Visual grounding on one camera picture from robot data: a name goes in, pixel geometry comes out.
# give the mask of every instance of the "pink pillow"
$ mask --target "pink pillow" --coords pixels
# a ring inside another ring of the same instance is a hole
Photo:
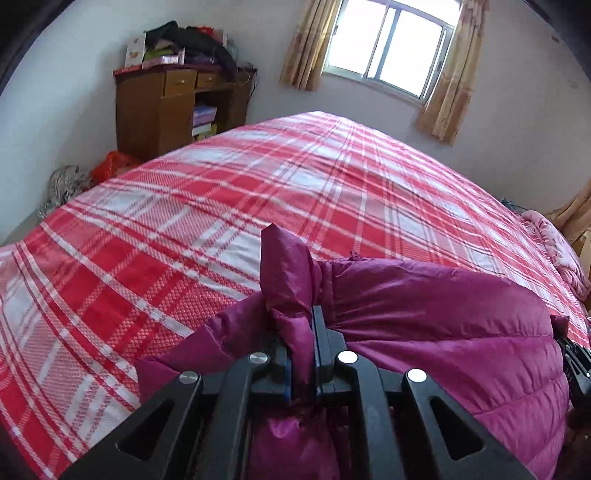
[[[521,216],[535,227],[552,264],[569,285],[574,296],[580,301],[585,301],[591,291],[591,282],[585,276],[579,257],[566,238],[544,215],[535,210],[523,212]]]

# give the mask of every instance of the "black metal bracket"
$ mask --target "black metal bracket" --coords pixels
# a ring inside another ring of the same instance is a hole
[[[346,406],[355,480],[531,480],[534,476],[425,372],[397,374],[347,350],[313,309],[316,401]],[[61,480],[243,480],[251,407],[291,400],[291,358],[274,346],[226,372],[184,372]]]
[[[591,352],[561,334],[554,339],[564,358],[564,373],[569,381],[573,407],[591,410]]]
[[[313,309],[317,401],[349,409],[355,480],[532,480],[534,475],[420,369],[376,367]]]

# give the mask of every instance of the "curtain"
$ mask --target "curtain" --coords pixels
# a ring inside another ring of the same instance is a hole
[[[417,128],[453,145],[472,97],[488,0],[463,0],[460,20],[437,85]]]
[[[311,0],[291,41],[281,83],[316,90],[342,0]]]
[[[577,196],[546,215],[572,245],[591,227],[591,179]]]

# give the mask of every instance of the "purple puffer fabric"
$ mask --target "purple puffer fabric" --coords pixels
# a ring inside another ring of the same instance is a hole
[[[147,400],[179,372],[230,367],[276,325],[296,381],[310,381],[311,306],[348,348],[382,368],[428,372],[540,480],[553,476],[569,389],[550,314],[531,291],[491,275],[415,261],[317,262],[294,235],[262,233],[261,292],[227,308],[176,348],[136,363]],[[308,404],[259,413],[251,478],[350,478],[346,418]]]

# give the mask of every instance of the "window frame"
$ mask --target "window frame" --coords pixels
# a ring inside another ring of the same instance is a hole
[[[335,67],[335,66],[329,64],[330,47],[332,46],[332,42],[335,39],[335,34],[336,34],[336,32],[339,28],[339,25],[343,19],[343,14],[345,13],[345,10],[347,8],[347,4],[349,3],[349,0],[343,0],[342,4],[340,6],[339,15],[337,16],[337,20],[335,22],[335,27],[331,33],[330,44],[329,44],[329,48],[328,48],[327,55],[326,55],[326,61],[324,62],[323,73],[330,73],[330,74],[333,74],[333,75],[336,75],[339,77],[347,78],[349,80],[354,80],[356,82],[364,83],[366,85],[378,88],[379,90],[385,91],[386,93],[396,93],[398,96],[402,96],[406,100],[410,100],[413,103],[419,103],[420,105],[425,105],[427,103],[428,99],[430,98],[431,94],[433,93],[433,90],[435,89],[435,85],[437,84],[437,81],[439,80],[439,76],[441,75],[441,70],[443,69],[443,65],[445,64],[445,59],[447,57],[447,54],[449,52],[449,47],[452,42],[452,37],[453,37],[454,30],[455,30],[455,26],[453,26],[453,25],[451,25],[451,24],[449,24],[437,17],[434,17],[428,13],[425,13],[422,10],[418,10],[417,8],[410,7],[409,5],[401,4],[395,0],[369,0],[369,1],[374,2],[376,4],[385,5],[386,9],[384,11],[384,16],[382,17],[382,24],[380,26],[379,33],[375,39],[374,48],[373,48],[372,54],[369,58],[368,65],[365,69],[365,73],[359,74],[357,72],[352,72],[350,70],[342,69],[340,67]],[[403,88],[400,88],[396,85],[392,85],[391,83],[380,80],[379,78],[369,78],[368,77],[368,72],[369,72],[369,69],[370,69],[371,64],[373,62],[374,55],[375,55],[376,49],[378,47],[379,38],[381,36],[382,29],[384,28],[386,17],[388,15],[388,10],[390,8],[395,9],[394,21],[392,22],[392,28],[390,29],[390,32],[388,34],[388,39],[386,41],[386,45],[384,46],[384,53],[382,54],[382,58],[380,59],[378,71],[376,73],[376,77],[379,76],[379,73],[381,73],[381,69],[384,66],[386,56],[389,53],[390,46],[392,43],[392,37],[394,36],[394,31],[396,30],[396,27],[398,24],[398,19],[400,18],[400,13],[402,13],[402,11],[407,11],[409,13],[417,15],[418,17],[422,17],[425,20],[429,20],[430,22],[433,22],[433,23],[441,26],[441,35],[439,36],[439,43],[437,45],[436,54],[434,55],[433,61],[431,62],[429,74],[427,75],[427,81],[425,82],[425,85],[423,86],[423,91],[420,96],[417,96],[417,95],[415,95],[407,90],[404,90]]]

